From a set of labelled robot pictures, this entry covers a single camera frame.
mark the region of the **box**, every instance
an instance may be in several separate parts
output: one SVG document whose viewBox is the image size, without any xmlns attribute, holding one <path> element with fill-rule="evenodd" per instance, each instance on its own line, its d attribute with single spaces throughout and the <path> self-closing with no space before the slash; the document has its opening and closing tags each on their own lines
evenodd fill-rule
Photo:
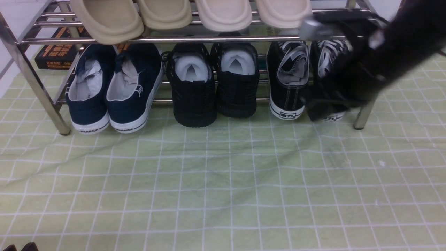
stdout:
<svg viewBox="0 0 446 251">
<path fill-rule="evenodd" d="M 89 38 L 87 30 L 84 27 L 78 27 L 80 37 Z M 70 31 L 67 27 L 58 28 L 52 38 L 69 38 Z M 37 67 L 43 70 L 68 70 L 76 57 L 77 50 L 75 45 L 46 45 L 37 54 L 34 59 Z"/>
</svg>

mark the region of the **green tiled floor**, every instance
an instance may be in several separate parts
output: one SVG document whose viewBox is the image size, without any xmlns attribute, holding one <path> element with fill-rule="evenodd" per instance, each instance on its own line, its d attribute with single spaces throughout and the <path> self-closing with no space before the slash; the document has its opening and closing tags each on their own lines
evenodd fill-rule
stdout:
<svg viewBox="0 0 446 251">
<path fill-rule="evenodd" d="M 445 70 L 401 79 L 362 131 L 267 105 L 191 129 L 157 106 L 136 134 L 66 137 L 19 75 L 0 99 L 1 248 L 444 250 Z M 65 72 L 39 74 L 54 94 Z"/>
</svg>

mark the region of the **metal shoe rack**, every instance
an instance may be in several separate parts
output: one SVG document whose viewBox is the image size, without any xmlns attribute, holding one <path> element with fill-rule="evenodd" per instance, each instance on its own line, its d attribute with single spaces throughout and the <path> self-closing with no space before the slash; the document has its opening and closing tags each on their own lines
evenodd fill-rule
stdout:
<svg viewBox="0 0 446 251">
<path fill-rule="evenodd" d="M 65 104 L 64 92 L 65 87 L 73 81 L 74 78 L 74 67 L 77 63 L 78 56 L 74 60 L 69 72 L 62 82 L 55 97 L 51 97 L 46 91 L 41 79 L 37 75 L 33 66 L 31 65 L 29 59 L 25 55 L 26 50 L 30 45 L 55 45 L 55 44 L 75 44 L 77 48 L 82 50 L 81 45 L 96 43 L 94 39 L 91 38 L 80 38 L 76 27 L 82 26 L 82 23 L 76 21 L 76 15 L 70 10 L 69 0 L 48 0 L 44 7 L 35 16 L 33 21 L 25 29 L 24 33 L 16 38 L 12 33 L 9 25 L 4 19 L 3 15 L 0 13 L 0 38 L 7 48 L 8 52 L 11 54 L 13 60 L 19 67 L 21 73 L 28 81 L 28 84 L 36 94 L 40 103 L 44 107 L 48 116 L 53 121 L 54 125 L 58 129 L 59 133 L 62 135 L 68 135 L 70 133 L 70 128 L 65 123 L 61 114 L 59 113 L 60 108 Z M 368 0 L 347 0 L 346 8 L 356 8 L 359 6 L 363 11 L 374 12 L 374 8 L 370 5 Z M 313 10 L 313 12 L 332 12 L 338 11 L 339 9 L 321 9 Z M 263 24 L 260 20 L 259 13 L 253 10 L 253 20 L 252 25 Z M 194 20 L 190 25 L 202 25 L 201 21 L 198 19 L 198 12 L 192 12 Z M 48 21 L 49 18 L 63 18 L 63 21 Z M 36 38 L 37 34 L 45 27 L 69 27 L 71 34 L 70 38 Z M 335 40 L 335 39 L 345 39 L 344 36 L 331 36 L 322 37 L 319 40 Z M 242 37 L 168 37 L 168 38 L 154 38 L 154 37 L 141 37 L 130 40 L 126 43 L 144 43 L 144 42 L 154 42 L 154 43 L 181 43 L 181 42 L 204 42 L 204 43 L 214 43 L 214 42 L 272 42 L 272 41 L 296 41 L 300 40 L 299 36 L 242 36 Z M 261 69 L 261 74 L 265 74 L 266 69 Z M 269 101 L 269 97 L 258 97 L 258 101 Z M 159 103 L 171 103 L 171 99 L 156 99 L 155 104 Z M 367 119 L 372 111 L 374 102 L 369 105 L 362 107 L 358 117 L 354 123 L 355 129 L 363 129 L 367 122 Z"/>
</svg>

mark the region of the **slipper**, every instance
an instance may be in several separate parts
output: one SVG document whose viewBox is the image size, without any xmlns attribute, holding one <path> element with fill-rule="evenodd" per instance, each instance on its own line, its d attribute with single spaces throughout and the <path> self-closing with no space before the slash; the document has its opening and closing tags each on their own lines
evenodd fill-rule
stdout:
<svg viewBox="0 0 446 251">
<path fill-rule="evenodd" d="M 101 44 L 118 44 L 144 31 L 132 0 L 70 0 L 70 5 L 91 37 Z"/>
<path fill-rule="evenodd" d="M 312 14 L 310 0 L 256 0 L 261 20 L 276 28 L 297 28 Z"/>
<path fill-rule="evenodd" d="M 249 0 L 195 0 L 204 27 L 216 32 L 247 28 L 252 21 Z"/>
<path fill-rule="evenodd" d="M 177 29 L 192 21 L 189 0 L 137 0 L 144 24 L 152 29 Z"/>
</svg>

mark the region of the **black and white sneaker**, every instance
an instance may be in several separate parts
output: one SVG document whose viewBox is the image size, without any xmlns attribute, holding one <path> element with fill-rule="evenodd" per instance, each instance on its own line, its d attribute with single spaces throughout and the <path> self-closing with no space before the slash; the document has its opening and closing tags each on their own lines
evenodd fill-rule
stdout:
<svg viewBox="0 0 446 251">
<path fill-rule="evenodd" d="M 226 117 L 248 118 L 257 109 L 259 63 L 250 43 L 216 43 L 211 49 L 217 71 L 217 111 Z"/>
<path fill-rule="evenodd" d="M 175 119 L 188 127 L 212 124 L 217 118 L 215 81 L 204 44 L 179 43 L 165 54 Z"/>
<path fill-rule="evenodd" d="M 307 44 L 304 41 L 273 42 L 266 61 L 271 112 L 280 119 L 297 119 L 305 109 L 300 91 L 308 86 L 310 73 Z"/>
<path fill-rule="evenodd" d="M 336 58 L 342 53 L 348 52 L 348 46 L 345 41 L 323 40 L 311 43 L 311 67 L 313 68 L 314 82 L 318 82 L 333 67 Z M 322 120 L 338 121 L 342 119 L 345 112 L 331 114 Z"/>
<path fill-rule="evenodd" d="M 73 127 L 82 134 L 95 134 L 110 124 L 104 95 L 115 69 L 113 46 L 90 45 L 81 54 L 75 77 L 65 99 Z"/>
<path fill-rule="evenodd" d="M 160 51 L 152 43 L 131 44 L 117 56 L 106 96 L 116 131 L 126 134 L 144 127 L 163 75 Z"/>
</svg>

